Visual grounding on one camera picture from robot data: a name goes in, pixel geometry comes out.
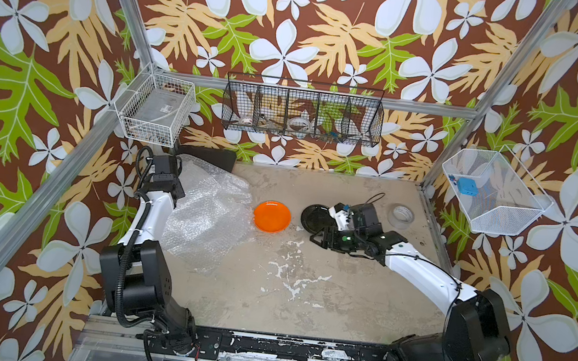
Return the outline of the bubble wrap pile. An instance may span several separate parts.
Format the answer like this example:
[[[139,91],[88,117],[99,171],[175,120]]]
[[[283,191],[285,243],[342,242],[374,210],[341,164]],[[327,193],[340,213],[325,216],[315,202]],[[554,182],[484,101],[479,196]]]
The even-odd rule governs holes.
[[[165,221],[164,251],[196,273],[209,275],[254,232],[249,182],[200,158],[182,154],[179,174],[185,196]]]

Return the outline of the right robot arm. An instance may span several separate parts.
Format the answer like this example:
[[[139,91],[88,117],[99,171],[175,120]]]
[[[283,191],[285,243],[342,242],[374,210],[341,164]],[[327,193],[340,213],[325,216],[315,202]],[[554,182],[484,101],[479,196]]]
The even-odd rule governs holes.
[[[313,244],[372,260],[399,274],[446,317],[442,332],[404,336],[389,345],[385,361],[499,361],[510,353],[503,299],[478,291],[423,256],[396,231],[385,231],[371,202],[311,205],[301,224]]]

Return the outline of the black dinner plate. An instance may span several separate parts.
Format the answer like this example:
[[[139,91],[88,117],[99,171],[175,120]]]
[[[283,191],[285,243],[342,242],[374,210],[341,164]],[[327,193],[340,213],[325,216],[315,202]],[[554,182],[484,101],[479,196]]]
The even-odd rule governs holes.
[[[304,230],[310,234],[315,234],[328,227],[336,229],[336,220],[331,217],[329,210],[330,208],[319,204],[306,207],[300,214],[300,223]]]

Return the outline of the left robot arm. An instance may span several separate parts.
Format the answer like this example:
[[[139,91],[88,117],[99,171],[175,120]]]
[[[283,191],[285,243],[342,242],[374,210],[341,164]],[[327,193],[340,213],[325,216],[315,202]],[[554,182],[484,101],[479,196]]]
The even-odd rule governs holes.
[[[107,306],[121,327],[149,324],[144,337],[148,348],[159,345],[187,354],[196,343],[195,320],[172,297],[171,272],[159,242],[178,200],[185,197],[182,161],[144,146],[135,166],[137,214],[118,243],[100,254]]]

